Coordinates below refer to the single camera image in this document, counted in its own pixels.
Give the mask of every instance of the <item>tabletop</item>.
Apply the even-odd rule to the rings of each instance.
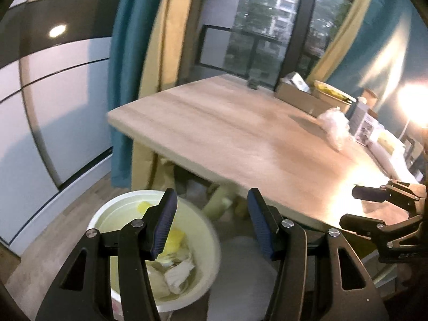
[[[354,199],[354,185],[388,181],[368,150],[351,140],[338,152],[316,119],[222,75],[181,85],[108,113],[119,131],[185,169],[216,183],[231,182],[246,197],[259,188],[266,203],[307,226],[340,227],[352,213],[401,222],[390,203]]]

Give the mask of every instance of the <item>tree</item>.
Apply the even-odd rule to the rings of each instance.
[[[277,16],[277,0],[239,0],[234,28],[263,33]]]

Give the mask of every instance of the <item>blue curtain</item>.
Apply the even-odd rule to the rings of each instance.
[[[108,109],[138,98],[151,30],[161,0],[120,0],[110,49]],[[112,128],[112,185],[131,187],[132,140]]]
[[[410,0],[372,0],[352,47],[327,83],[357,97],[363,88],[380,98],[376,108],[386,129],[406,123],[397,92],[407,82],[427,80],[428,31]]]

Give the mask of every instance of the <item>beige curtain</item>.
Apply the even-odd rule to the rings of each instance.
[[[354,0],[333,42],[309,74],[306,80],[308,85],[312,85],[315,80],[325,82],[339,66],[357,37],[370,2],[371,0]]]
[[[192,0],[162,0],[151,33],[140,85],[140,98],[174,87]],[[132,190],[174,187],[173,165],[134,142]]]

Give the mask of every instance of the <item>plastic bag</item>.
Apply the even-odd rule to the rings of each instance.
[[[329,143],[341,151],[345,140],[349,137],[349,121],[342,111],[332,107],[318,116],[321,128],[327,133]]]

